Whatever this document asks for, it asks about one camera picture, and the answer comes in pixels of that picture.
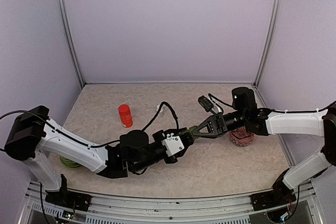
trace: red cap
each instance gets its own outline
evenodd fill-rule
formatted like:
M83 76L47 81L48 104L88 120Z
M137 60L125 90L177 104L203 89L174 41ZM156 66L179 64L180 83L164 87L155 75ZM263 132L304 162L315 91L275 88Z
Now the red cap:
M127 104L120 105L118 110L119 110L119 114L122 114L122 115L128 115L131 113L130 107Z

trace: metal frame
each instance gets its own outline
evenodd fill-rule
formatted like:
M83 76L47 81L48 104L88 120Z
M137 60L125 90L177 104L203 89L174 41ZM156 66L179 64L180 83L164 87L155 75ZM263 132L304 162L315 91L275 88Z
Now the metal frame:
M154 199L123 196L110 196L90 193L92 196L88 212L76 211L78 219L74 223L99 224L144 224L144 223L249 223L249 216L266 213L280 207L262 211L253 211L250 201L252 193L191 199ZM301 185L300 202L307 201L310 205L310 214L315 224L323 224L320 208L312 185L307 182ZM24 199L24 208L19 224L26 224L32 210L41 212L40 186L31 182ZM63 210L71 209L44 203L47 215L56 216Z
M120 81L120 82L87 82L86 85L111 85L111 84L233 84L253 85L251 82L223 82L223 81Z
M259 65L259 68L258 68L257 76L256 76L256 79L254 81L254 85L256 87L259 86L262 75L265 71L265 66L266 66L268 55L269 55L269 50L270 50L270 46L271 46L271 43L272 43L272 39L273 39L274 31L275 31L275 26L276 26L276 22L277 22L277 18L278 18L280 2L281 2L281 0L274 0L273 1L271 20L270 20L270 23L269 23L269 26L268 26L266 42L265 42L265 45L264 45L264 49L263 49L260 65Z
M65 0L58 0L58 5L59 5L59 10L61 12L61 19L62 19L62 24L63 24L63 29L64 33L66 36L67 44L69 47L70 51L70 56L71 56L71 61L73 64L73 67L75 69L75 73L78 79L78 83L80 87L83 89L85 86L85 80L82 74L82 70L80 68L79 60L77 58L77 54L75 51L75 47L73 45L74 41L72 40L72 35L70 31L70 26L69 26L69 21L68 21L68 16L67 16L67 10L65 6Z

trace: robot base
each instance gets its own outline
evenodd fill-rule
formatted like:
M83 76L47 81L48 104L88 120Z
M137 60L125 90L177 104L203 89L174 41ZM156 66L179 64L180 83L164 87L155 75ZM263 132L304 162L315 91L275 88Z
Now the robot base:
M296 200L293 190L283 183L283 177L287 171L288 169L277 178L272 186L273 190L251 195L254 211L282 206L288 204L290 200L292 202Z
M67 189L67 180L61 174L62 186L59 191L47 191L46 202L70 208L73 210L80 210L87 212L91 202L91 196L88 194L76 193Z

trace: green object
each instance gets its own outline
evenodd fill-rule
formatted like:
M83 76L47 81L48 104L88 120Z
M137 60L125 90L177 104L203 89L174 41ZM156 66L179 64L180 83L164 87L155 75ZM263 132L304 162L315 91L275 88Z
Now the green object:
M65 167L68 167L68 168L77 168L80 166L80 164L74 162L74 161L71 161L70 159L66 158L66 157L61 157L59 156L59 160L61 160L62 164L65 166Z
M196 139L199 138L199 136L194 136L194 135L193 135L193 131L194 131L194 129L196 129L196 128L197 128L196 125L195 125L195 126L192 126L192 127L189 128L189 132L190 132L190 134L193 136L194 140L196 140Z

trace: wire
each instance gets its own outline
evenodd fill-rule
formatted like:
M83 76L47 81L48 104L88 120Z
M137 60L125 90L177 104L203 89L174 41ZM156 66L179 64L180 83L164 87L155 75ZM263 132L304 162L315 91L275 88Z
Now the wire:
M212 94L210 94L210 93L208 94L208 96L210 97L210 99L213 98L213 99L217 100L218 102L220 102L221 104L224 104L225 106L228 106L228 107L230 107L230 108L233 108L232 105L230 105L230 104L228 104L228 103L226 103L226 102L223 102L222 100L218 99L217 97L215 97L214 95L212 95Z
M293 211L293 201L289 200L289 211Z
M50 224L50 222L47 219L46 212L44 211L44 205L43 205L43 199L42 199L42 183L41 182L40 182L40 200L41 200L41 207L42 207L43 216L44 216L46 222L48 224Z
M151 126L151 124L154 122L154 120L157 118L157 116L159 115L159 112L161 111L161 109L162 109L162 106L163 105L166 105L166 107L168 107L168 109L170 110L170 112L172 113L172 115L173 115L173 117L174 117L174 120L175 120L175 123L176 123L176 129L178 130L179 129L179 119L178 119L178 117L177 117L177 115L176 115L176 113L175 113L175 111L174 111L174 109L170 106L170 104L169 103L167 103L167 102L161 102L161 104L160 104L160 106L159 106L159 109L158 109L158 111L156 112L156 114L155 114L155 116L149 121L149 123L142 129L142 131L145 131L149 126Z
M67 224L70 224L76 216L76 210L75 210L76 200L74 200L73 203L74 203L74 207L72 208L72 210L73 210L74 213L72 214L72 218L70 219L70 221Z
M215 102L215 101L213 100L212 97L210 97L210 100L211 100L211 101L212 101L218 108L220 108L221 113L223 114L223 113L224 113L223 108L222 108L217 102Z
M113 144L113 143L116 143L116 142L120 142L120 140L114 140L114 141L104 143L104 144L101 144L101 145L93 145L93 146L91 146L91 148L101 148L101 147L104 147L104 146L107 146L109 144Z
M59 134L65 136L67 138L69 138L70 140L75 141L78 144L81 144L81 145L84 145L86 147L89 147L89 145L87 143L83 143L83 142L75 139L74 137L69 136L68 134L64 133L63 131L60 131L59 129L56 129L52 124L48 123L47 120L43 119L41 116L39 116L38 114L36 114L34 112L31 112L31 111L27 111L27 110L15 110L15 111L11 111L11 112L8 112L8 113L0 116L0 120L3 119L3 118L5 118L5 117L7 117L7 116L9 116L9 115L17 114L17 113L23 113L23 114L33 115L33 116L37 117L38 119L40 119L45 124L47 124L50 128L52 128L53 130L55 130L56 132L58 132ZM108 143L105 143L105 144L91 146L91 148L101 148L101 147L107 146L109 144L116 143L118 141L119 140L114 140L114 141L111 141L111 142L108 142Z
M298 186L298 198L296 200L296 205L295 205L295 208L293 210L293 212L290 214L290 216L285 219L285 221L289 220L290 218L292 218L296 212L296 209L298 209L298 205L299 205L299 198L300 198L300 185Z
M328 106L324 107L323 109L318 110L319 112L322 112L324 110L327 110L328 108L330 108L331 106L333 106L334 104L336 104L336 101L333 101L332 103L330 103ZM281 113L281 114L292 114L292 113L316 113L317 110L298 110L298 111L280 111L280 110L271 110L273 112L276 113Z
M0 120L9 116L9 115L12 115L12 114L17 114L17 113L25 113L25 114L29 114L29 115L33 115L33 116L36 116L37 118L39 118L42 122L44 122L45 124L47 124L50 128L52 128L53 130L55 129L54 126L52 126L50 123L47 122L47 120L43 119L41 116L39 116L38 114L35 114L34 112L30 112L30 111L26 111L26 110L14 110L14 111L11 111L11 112L8 112L2 116L0 116Z
M146 172L147 168L148 168L148 167L146 167L144 170L142 170L141 173L134 173L134 174L136 174L136 175L142 175L142 174L144 174L144 173Z
M58 223L58 221L59 221L59 218L58 218L58 213L56 214L56 218L53 216L53 219L54 219L55 223L57 224L57 223Z

